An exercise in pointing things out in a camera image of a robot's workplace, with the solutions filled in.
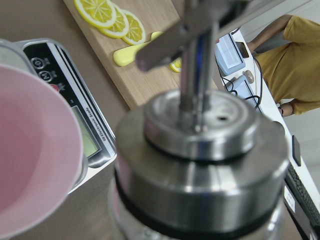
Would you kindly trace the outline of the glass sauce bottle metal spout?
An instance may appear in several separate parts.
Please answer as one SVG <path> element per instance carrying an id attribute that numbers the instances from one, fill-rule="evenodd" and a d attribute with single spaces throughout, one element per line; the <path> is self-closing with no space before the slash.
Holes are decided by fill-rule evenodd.
<path id="1" fill-rule="evenodd" d="M 182 57 L 180 88 L 129 112 L 116 130 L 108 206 L 116 240 L 279 240 L 287 141 L 239 97 L 212 88 L 217 40 L 277 0 L 187 0 L 138 51 L 141 71 Z"/>

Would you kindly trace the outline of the pink plastic cup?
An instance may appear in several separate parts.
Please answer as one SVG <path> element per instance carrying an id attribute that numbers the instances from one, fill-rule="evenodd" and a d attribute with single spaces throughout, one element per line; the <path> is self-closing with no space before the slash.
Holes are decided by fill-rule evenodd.
<path id="1" fill-rule="evenodd" d="M 0 237 L 50 216 L 82 166 L 83 143 L 66 100 L 26 71 L 0 67 Z"/>

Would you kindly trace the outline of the digital kitchen scale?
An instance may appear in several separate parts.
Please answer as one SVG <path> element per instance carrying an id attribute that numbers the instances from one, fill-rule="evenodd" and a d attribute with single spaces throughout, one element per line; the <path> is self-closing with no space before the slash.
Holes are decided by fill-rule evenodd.
<path id="1" fill-rule="evenodd" d="M 115 160 L 115 135 L 62 44 L 50 38 L 1 39 L 0 62 L 38 76 L 70 105 L 83 140 L 82 169 L 74 190 Z"/>

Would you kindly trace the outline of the lemon slice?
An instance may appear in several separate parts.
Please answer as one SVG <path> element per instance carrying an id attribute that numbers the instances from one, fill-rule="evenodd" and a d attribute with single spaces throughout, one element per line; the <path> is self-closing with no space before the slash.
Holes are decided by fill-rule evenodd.
<path id="1" fill-rule="evenodd" d="M 182 58 L 178 57 L 169 65 L 170 69 L 175 73 L 180 73 L 182 71 Z"/>
<path id="2" fill-rule="evenodd" d="M 107 29 L 117 18 L 110 0 L 74 0 L 73 4 L 82 18 L 94 27 Z"/>
<path id="3" fill-rule="evenodd" d="M 128 32 L 122 37 L 122 40 L 131 45 L 143 44 L 146 41 L 146 31 L 140 19 L 128 10 L 123 10 L 128 20 Z"/>
<path id="4" fill-rule="evenodd" d="M 98 28 L 98 30 L 111 38 L 119 39 L 124 37 L 129 31 L 129 21 L 127 16 L 119 6 L 111 2 L 111 5 L 115 9 L 116 19 L 114 24 L 109 28 Z"/>

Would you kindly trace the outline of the yellow plastic knife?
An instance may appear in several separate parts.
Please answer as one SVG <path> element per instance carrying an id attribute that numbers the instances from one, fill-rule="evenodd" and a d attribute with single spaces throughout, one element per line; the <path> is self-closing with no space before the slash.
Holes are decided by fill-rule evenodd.
<path id="1" fill-rule="evenodd" d="M 137 52 L 147 46 L 154 39 L 163 34 L 162 31 L 156 31 L 151 34 L 150 40 L 137 45 L 131 45 L 122 49 L 118 49 L 113 53 L 113 61 L 119 67 L 125 67 L 135 61 Z"/>

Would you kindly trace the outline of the blue teach pendant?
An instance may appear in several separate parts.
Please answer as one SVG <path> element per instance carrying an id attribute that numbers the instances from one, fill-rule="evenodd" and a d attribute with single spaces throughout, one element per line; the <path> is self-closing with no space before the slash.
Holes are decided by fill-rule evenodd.
<path id="1" fill-rule="evenodd" d="M 224 35 L 216 44 L 215 58 L 220 73 L 226 77 L 246 66 L 241 52 L 230 33 Z"/>
<path id="2" fill-rule="evenodd" d="M 261 111 L 260 96 L 257 93 L 254 93 L 245 75 L 241 75 L 238 78 L 234 77 L 226 86 L 226 89 L 228 92 L 245 100 L 256 110 Z"/>

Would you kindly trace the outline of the black smartphone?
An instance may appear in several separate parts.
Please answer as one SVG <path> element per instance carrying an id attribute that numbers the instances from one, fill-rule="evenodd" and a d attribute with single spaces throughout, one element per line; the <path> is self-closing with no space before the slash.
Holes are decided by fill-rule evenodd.
<path id="1" fill-rule="evenodd" d="M 298 167 L 301 166 L 301 150 L 300 150 L 300 143 L 295 135 L 291 136 L 292 140 L 292 157 L 297 164 Z"/>

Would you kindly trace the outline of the person in yellow shirt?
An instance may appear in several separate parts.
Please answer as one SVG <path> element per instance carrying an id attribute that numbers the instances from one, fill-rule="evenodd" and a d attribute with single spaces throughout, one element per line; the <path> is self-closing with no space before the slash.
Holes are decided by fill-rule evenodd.
<path id="1" fill-rule="evenodd" d="M 320 106 L 320 25 L 285 14 L 249 41 L 247 47 L 253 53 L 279 33 L 287 43 L 258 53 L 255 58 L 281 116 L 298 116 Z"/>

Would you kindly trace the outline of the black keyboard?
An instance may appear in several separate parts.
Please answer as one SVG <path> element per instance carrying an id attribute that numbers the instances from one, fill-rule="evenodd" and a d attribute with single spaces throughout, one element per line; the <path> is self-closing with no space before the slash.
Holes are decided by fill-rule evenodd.
<path id="1" fill-rule="evenodd" d="M 284 204 L 303 240 L 320 238 L 320 209 L 291 163 L 283 184 Z"/>

